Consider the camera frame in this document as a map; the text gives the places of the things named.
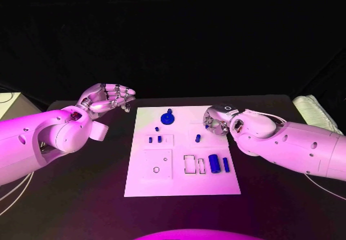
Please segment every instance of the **dark table surface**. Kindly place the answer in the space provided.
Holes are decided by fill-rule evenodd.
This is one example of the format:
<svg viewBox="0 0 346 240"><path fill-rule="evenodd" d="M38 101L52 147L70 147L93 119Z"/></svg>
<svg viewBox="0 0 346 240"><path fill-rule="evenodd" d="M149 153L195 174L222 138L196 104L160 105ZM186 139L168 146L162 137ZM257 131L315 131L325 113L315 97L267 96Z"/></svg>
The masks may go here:
<svg viewBox="0 0 346 240"><path fill-rule="evenodd" d="M222 230L268 240L346 239L346 201L303 174L245 155L230 136L241 195L124 197L137 107L221 102L306 123L286 95L137 99L130 113L117 108L98 119L110 126L104 141L90 139L78 152L35 172L22 198L0 217L0 239L130 240L173 229ZM75 103L57 101L49 110ZM313 179L346 195L345 182ZM2 195L18 183L2 187Z"/></svg>

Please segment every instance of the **robotic arm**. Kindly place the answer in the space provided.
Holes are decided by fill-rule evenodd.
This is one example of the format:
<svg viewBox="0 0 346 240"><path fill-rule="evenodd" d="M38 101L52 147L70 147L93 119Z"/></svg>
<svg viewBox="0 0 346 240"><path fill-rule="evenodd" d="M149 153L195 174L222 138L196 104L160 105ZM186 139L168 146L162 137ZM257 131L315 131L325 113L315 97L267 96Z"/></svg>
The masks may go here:
<svg viewBox="0 0 346 240"><path fill-rule="evenodd" d="M108 126L94 121L136 99L136 91L98 83L87 89L75 106L0 122L0 186L78 151L88 138L103 141Z"/></svg>
<svg viewBox="0 0 346 240"><path fill-rule="evenodd" d="M267 116L279 119L276 123ZM230 104L214 105L204 125L217 135L231 133L240 150L290 170L346 181L346 137L320 127L287 122Z"/></svg>

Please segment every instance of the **black backdrop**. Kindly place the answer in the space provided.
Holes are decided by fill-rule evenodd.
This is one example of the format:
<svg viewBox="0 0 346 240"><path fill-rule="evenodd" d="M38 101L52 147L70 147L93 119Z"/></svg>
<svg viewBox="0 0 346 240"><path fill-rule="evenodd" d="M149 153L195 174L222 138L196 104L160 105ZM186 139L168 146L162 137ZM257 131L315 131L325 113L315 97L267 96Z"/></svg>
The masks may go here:
<svg viewBox="0 0 346 240"><path fill-rule="evenodd" d="M95 83L139 98L293 98L346 42L330 3L97 2L0 7L0 86L44 109Z"/></svg>

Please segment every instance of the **white fabric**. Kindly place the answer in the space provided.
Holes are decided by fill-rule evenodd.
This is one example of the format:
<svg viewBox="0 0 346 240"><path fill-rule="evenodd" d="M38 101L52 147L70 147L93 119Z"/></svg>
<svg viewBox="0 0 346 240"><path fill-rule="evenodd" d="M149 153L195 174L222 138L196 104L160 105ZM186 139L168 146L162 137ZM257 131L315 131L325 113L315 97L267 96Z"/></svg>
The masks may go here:
<svg viewBox="0 0 346 240"><path fill-rule="evenodd" d="M296 97L293 103L309 125L317 126L343 135L343 132L338 129L338 123L313 95Z"/></svg>

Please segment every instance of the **robotic hand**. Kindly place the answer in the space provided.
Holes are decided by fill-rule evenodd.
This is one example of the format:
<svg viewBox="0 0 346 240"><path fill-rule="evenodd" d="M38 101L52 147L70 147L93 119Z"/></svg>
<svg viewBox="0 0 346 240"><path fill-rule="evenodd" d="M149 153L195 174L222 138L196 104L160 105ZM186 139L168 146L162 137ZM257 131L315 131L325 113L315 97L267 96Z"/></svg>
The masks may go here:
<svg viewBox="0 0 346 240"><path fill-rule="evenodd" d="M267 116L280 120L274 122ZM290 170L346 181L346 137L279 116L219 104L208 108L204 125L217 135L231 132L240 150Z"/></svg>
<svg viewBox="0 0 346 240"><path fill-rule="evenodd" d="M98 83L87 89L75 106L0 122L0 186L78 151L88 138L103 141L108 126L94 121L129 102L136 91Z"/></svg>

